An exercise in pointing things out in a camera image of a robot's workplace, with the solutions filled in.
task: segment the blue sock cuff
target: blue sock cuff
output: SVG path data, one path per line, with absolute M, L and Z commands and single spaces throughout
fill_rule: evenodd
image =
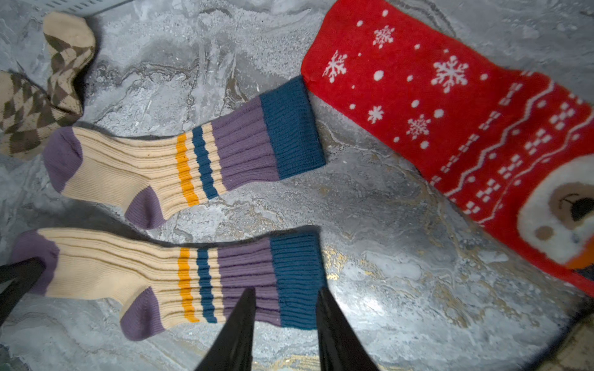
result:
M 327 286 L 317 232 L 271 237 L 282 327 L 316 329 L 318 291 Z
M 315 128 L 314 112 L 301 76 L 262 94 L 260 102 L 279 178 L 285 179 L 326 164 Z

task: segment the marble surface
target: marble surface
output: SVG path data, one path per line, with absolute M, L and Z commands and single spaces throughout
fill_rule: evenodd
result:
M 77 125 L 175 135 L 299 74 L 331 0 L 134 0 L 88 19 L 99 52 Z M 511 68 L 552 76 L 594 102 L 589 0 L 392 0 Z M 43 11 L 0 4 L 0 69 L 45 86 Z M 322 169 L 250 184 L 149 232 L 122 210 L 56 193 L 39 158 L 0 158 L 0 259 L 39 227 L 85 227 L 166 243 L 319 226 L 330 288 L 383 370 L 519 370 L 586 298 L 468 222 L 414 167 L 315 97 Z M 190 370 L 220 325 L 126 340 L 120 305 L 26 295 L 0 329 L 2 370 Z M 316 370 L 314 331 L 257 324 L 254 370 Z

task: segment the knit fabric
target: knit fabric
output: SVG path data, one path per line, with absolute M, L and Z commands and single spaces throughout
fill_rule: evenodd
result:
M 83 115 L 83 106 L 72 82 L 95 55 L 95 36 L 83 18 L 52 12 L 43 19 L 43 35 L 48 42 L 52 75 L 48 96 L 52 105 Z
M 325 164 L 301 77 L 173 138 L 143 141 L 63 128 L 43 159 L 58 192 L 120 206 L 145 229 L 243 184 Z
M 594 114 L 582 99 L 383 0 L 337 1 L 302 74 L 494 237 L 594 295 Z
M 123 305 L 120 324 L 130 340 L 184 322 L 225 322 L 248 287 L 256 289 L 256 320 L 314 329 L 318 290 L 326 285 L 315 232 L 193 249 L 91 230 L 39 229 L 18 238 L 11 262 L 32 257 L 46 265 L 32 293 L 111 297 Z
M 0 153 L 29 160 L 49 136 L 79 116 L 53 107 L 47 95 L 22 76 L 0 71 Z
M 48 95 L 24 77 L 0 72 L 0 153 L 29 160 L 51 133 L 83 115 L 72 81 L 95 53 L 95 38 L 84 19 L 52 12 L 43 19 L 52 75 Z
M 549 354 L 535 371 L 594 370 L 594 315 L 577 323 L 559 349 Z

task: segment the striped sock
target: striped sock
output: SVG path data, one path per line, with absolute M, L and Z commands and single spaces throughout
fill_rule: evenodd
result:
M 120 206 L 145 229 L 243 184 L 325 164 L 301 77 L 173 138 L 143 141 L 63 128 L 50 137 L 43 159 L 58 192 Z
M 11 262 L 32 257 L 46 265 L 32 293 L 114 298 L 123 305 L 120 325 L 130 340 L 185 322 L 224 322 L 247 287 L 256 289 L 256 320 L 314 329 L 318 290 L 326 284 L 316 232 L 192 249 L 48 228 L 21 234 Z

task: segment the white snowflake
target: white snowflake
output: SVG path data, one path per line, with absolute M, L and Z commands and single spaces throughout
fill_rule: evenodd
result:
M 330 82 L 333 83 L 334 78 L 336 76 L 338 76 L 340 74 L 344 75 L 346 73 L 346 68 L 345 68 L 345 59 L 346 58 L 347 58 L 346 54 L 339 55 L 338 50 L 335 51 L 334 55 L 332 56 L 332 59 L 330 60 L 330 62 L 328 62 L 328 66 L 326 66 L 326 69 L 324 70 L 322 77 L 328 75 L 328 77 L 330 77 Z
M 468 84 L 468 80 L 464 75 L 468 64 L 459 64 L 455 55 L 451 56 L 449 61 L 433 63 L 433 67 L 436 69 L 437 77 L 431 80 L 431 85 L 442 84 L 445 88 L 444 93 L 449 93 L 451 87 L 454 85 Z
M 390 28 L 389 26 L 385 26 L 381 30 L 375 30 L 373 33 L 375 34 L 375 40 L 373 41 L 373 45 L 379 44 L 378 48 L 381 49 L 384 47 L 386 43 L 393 43 L 394 38 L 392 37 L 392 32 L 394 32 L 395 28 Z
M 409 129 L 406 135 L 412 135 L 412 139 L 415 140 L 421 134 L 429 135 L 429 129 L 427 124 L 431 123 L 431 119 L 425 119 L 425 115 L 420 115 L 417 120 L 409 119 Z
M 373 109 L 367 113 L 369 114 L 367 121 L 371 121 L 371 123 L 375 123 L 377 120 L 384 118 L 384 111 L 381 110 L 381 106 L 373 106 Z

